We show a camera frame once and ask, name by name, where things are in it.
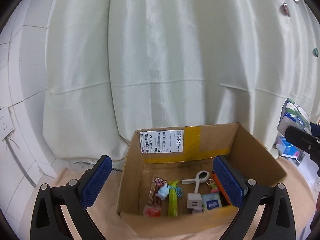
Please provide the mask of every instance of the silver bolt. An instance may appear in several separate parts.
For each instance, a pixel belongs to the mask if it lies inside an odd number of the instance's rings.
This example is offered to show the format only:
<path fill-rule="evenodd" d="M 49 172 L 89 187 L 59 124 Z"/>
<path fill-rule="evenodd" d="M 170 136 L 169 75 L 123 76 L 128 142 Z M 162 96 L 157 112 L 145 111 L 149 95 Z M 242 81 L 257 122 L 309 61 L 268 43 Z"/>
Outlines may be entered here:
<path fill-rule="evenodd" d="M 75 184 L 77 184 L 77 182 L 78 181 L 76 179 L 72 179 L 72 180 L 69 181 L 69 185 L 70 186 L 74 186 Z"/>
<path fill-rule="evenodd" d="M 279 187 L 280 189 L 285 189 L 285 185 L 283 185 L 282 183 L 279 183 L 279 184 L 278 184 L 278 187 Z"/>
<path fill-rule="evenodd" d="M 257 184 L 257 182 L 254 180 L 254 179 L 249 179 L 248 180 L 248 183 L 251 185 L 251 186 L 255 186 Z"/>
<path fill-rule="evenodd" d="M 45 190 L 48 187 L 48 184 L 42 184 L 40 189 Z"/>

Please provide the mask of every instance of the blue gripper pad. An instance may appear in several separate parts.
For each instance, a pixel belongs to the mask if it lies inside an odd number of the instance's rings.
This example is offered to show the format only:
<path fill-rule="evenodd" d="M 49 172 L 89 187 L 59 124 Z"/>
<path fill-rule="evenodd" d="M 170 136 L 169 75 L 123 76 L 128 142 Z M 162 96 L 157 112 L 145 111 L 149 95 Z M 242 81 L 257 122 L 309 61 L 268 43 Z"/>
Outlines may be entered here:
<path fill-rule="evenodd" d="M 243 176 L 234 169 L 223 155 L 219 155 L 213 160 L 213 171 L 222 184 L 233 206 L 242 208 L 244 196 L 248 192 L 248 187 Z"/>
<path fill-rule="evenodd" d="M 79 179 L 82 187 L 78 187 L 81 192 L 81 205 L 84 209 L 91 207 L 96 201 L 104 183 L 112 170 L 112 160 L 109 156 L 103 155 L 92 169 L 87 170 Z"/>

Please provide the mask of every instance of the white curtain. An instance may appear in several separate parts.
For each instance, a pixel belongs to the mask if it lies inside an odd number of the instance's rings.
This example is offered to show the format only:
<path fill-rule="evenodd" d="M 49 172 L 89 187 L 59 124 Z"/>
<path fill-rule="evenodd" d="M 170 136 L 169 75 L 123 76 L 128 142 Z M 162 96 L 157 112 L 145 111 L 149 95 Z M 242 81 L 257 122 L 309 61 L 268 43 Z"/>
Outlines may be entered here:
<path fill-rule="evenodd" d="M 61 158 L 119 160 L 137 129 L 240 122 L 271 148 L 287 97 L 320 116 L 314 47 L 303 0 L 58 0 L 44 136 Z"/>

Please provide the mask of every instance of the blue toy figurine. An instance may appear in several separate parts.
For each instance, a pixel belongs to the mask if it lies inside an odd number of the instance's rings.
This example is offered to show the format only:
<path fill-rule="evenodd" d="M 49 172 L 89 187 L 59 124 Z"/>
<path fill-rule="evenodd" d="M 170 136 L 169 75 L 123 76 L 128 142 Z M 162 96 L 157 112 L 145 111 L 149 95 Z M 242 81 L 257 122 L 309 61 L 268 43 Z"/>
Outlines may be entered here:
<path fill-rule="evenodd" d="M 161 187 L 158 190 L 158 193 L 155 195 L 156 197 L 160 198 L 161 200 L 165 200 L 165 198 L 167 197 L 167 195 L 169 195 L 169 188 L 168 188 L 168 184 L 165 183 L 163 185 L 163 187 Z"/>

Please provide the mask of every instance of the beige cloth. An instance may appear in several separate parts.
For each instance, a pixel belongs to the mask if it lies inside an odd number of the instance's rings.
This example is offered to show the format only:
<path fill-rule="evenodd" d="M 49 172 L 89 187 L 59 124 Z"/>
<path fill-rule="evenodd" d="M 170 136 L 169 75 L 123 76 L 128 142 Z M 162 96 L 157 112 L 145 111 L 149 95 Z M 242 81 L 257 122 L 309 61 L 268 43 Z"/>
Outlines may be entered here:
<path fill-rule="evenodd" d="M 284 158 L 278 158 L 278 162 L 288 173 L 288 176 L 282 181 L 287 187 L 296 224 L 297 235 L 302 231 L 302 229 L 307 224 L 308 220 L 314 214 L 316 209 L 316 202 L 313 198 L 310 188 L 307 182 L 298 171 L 297 167 L 290 161 Z M 140 238 L 121 218 L 116 214 L 116 202 L 118 189 L 120 185 L 121 172 L 112 171 L 105 185 L 103 186 L 96 202 L 94 205 L 87 209 L 92 220 L 95 222 L 101 233 L 105 236 L 107 240 L 114 239 L 146 239 Z M 62 186 L 67 184 L 70 179 L 79 179 L 81 177 L 81 172 L 74 172 L 72 170 L 64 170 L 58 178 L 52 184 L 52 187 Z M 62 207 L 63 213 L 66 218 L 66 222 L 70 228 L 70 231 L 74 239 L 81 239 L 79 236 L 71 218 L 68 214 L 67 208 Z M 258 208 L 257 214 L 248 230 L 245 240 L 252 238 L 257 225 L 259 223 L 260 217 L 263 212 L 263 206 Z M 223 232 L 227 229 L 228 225 L 223 225 L 215 228 L 211 228 L 202 232 L 175 236 L 166 239 L 178 240 L 178 239 L 188 239 L 188 240 L 215 240 L 219 239 Z"/>

